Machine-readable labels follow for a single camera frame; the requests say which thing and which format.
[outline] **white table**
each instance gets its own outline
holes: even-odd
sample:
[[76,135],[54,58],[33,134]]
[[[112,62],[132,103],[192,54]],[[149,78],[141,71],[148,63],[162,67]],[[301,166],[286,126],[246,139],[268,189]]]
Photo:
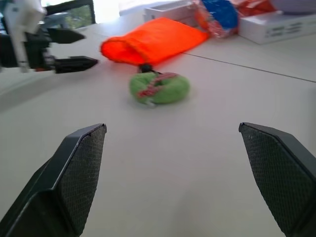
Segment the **white table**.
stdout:
[[105,25],[52,49],[59,57],[100,59],[91,70],[0,74],[0,218],[66,135],[105,122],[98,189],[82,236],[284,236],[255,184],[238,125],[287,131],[316,155],[316,84],[181,54],[157,70],[188,77],[190,96],[148,109],[128,92],[136,68],[98,52]]
[[[136,12],[121,17],[115,23],[94,26],[91,30],[108,37],[123,35],[143,22],[143,12]],[[315,42],[316,34],[265,45],[233,36],[227,39],[210,39],[186,53],[209,60],[316,81]]]

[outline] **green plush toy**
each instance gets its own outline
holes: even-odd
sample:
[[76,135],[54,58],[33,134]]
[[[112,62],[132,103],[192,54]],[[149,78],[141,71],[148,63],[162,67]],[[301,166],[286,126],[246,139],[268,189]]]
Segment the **green plush toy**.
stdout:
[[143,70],[134,75],[129,89],[133,97],[143,104],[167,104],[183,99],[189,93],[188,79],[175,73],[157,73]]

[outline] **white box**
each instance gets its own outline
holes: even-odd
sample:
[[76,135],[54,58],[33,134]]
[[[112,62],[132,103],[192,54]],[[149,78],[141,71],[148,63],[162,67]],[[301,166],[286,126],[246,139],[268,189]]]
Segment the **white box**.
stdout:
[[316,33],[316,14],[283,15],[281,12],[243,17],[238,34],[259,44]]
[[159,17],[166,17],[192,27],[198,25],[194,18],[193,5],[187,0],[145,8],[145,21],[150,21]]

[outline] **blue package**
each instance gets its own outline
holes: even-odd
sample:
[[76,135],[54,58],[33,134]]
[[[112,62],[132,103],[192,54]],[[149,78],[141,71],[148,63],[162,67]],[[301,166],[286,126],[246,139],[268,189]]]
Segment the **blue package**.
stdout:
[[230,30],[238,26],[238,14],[228,0],[201,0],[207,11],[222,26]]

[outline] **toy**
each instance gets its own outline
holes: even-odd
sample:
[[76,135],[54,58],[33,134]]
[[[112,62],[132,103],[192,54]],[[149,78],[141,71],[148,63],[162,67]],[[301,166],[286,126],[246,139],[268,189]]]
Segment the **toy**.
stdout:
[[140,103],[150,106],[173,103],[189,93],[189,81],[181,75],[158,73],[149,64],[141,65],[140,71],[129,83],[130,93]]
[[146,22],[122,37],[101,45],[103,56],[118,63],[157,64],[208,39],[208,34],[167,18]]

